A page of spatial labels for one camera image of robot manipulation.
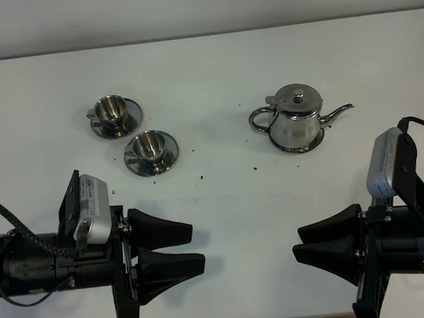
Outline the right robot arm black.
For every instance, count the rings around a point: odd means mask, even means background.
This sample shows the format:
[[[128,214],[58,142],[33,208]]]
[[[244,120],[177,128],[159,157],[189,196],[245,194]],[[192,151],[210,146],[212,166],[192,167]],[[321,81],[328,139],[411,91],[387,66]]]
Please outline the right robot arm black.
[[[398,148],[391,159],[393,195],[375,197],[367,210],[352,204],[298,230],[297,261],[330,272],[357,287],[357,318],[379,318],[390,275],[424,275],[424,183],[415,170],[416,148]]]

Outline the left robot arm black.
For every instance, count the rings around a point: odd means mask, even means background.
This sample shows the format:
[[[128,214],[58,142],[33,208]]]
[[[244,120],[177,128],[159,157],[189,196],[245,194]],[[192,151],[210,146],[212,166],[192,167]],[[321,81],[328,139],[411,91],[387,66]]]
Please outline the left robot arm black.
[[[15,296],[111,286],[116,318],[139,318],[142,305],[204,273],[200,253],[158,251],[189,243],[191,224],[122,212],[110,208],[109,240],[88,246],[80,259],[52,255],[18,234],[0,236],[0,297],[11,303]]]

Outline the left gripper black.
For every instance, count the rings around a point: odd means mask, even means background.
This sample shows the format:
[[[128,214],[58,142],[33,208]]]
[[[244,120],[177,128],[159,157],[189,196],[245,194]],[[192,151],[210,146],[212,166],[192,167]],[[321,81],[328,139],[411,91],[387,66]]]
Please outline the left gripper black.
[[[133,296],[126,264],[123,261],[123,232],[118,224],[124,221],[123,207],[112,206],[111,234],[104,245],[90,245],[80,259],[56,257],[55,276],[72,277],[65,289],[92,289],[110,286],[116,318],[139,318],[139,303],[146,305],[164,291],[204,273],[206,259],[200,253],[169,254],[152,250],[191,242],[193,226],[168,221],[129,209],[129,245],[131,258],[138,256],[137,298]]]

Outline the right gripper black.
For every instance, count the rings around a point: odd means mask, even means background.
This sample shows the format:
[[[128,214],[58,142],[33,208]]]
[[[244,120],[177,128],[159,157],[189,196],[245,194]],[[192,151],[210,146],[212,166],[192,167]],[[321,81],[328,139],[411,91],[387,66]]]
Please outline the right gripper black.
[[[354,238],[358,232],[360,204],[351,204],[328,219],[298,229],[303,244],[292,248],[302,264],[320,268],[358,286],[353,305],[357,318],[380,318],[392,274],[424,275],[424,183],[416,169],[414,148],[397,152],[391,198],[376,199],[366,212],[365,261],[360,275]]]

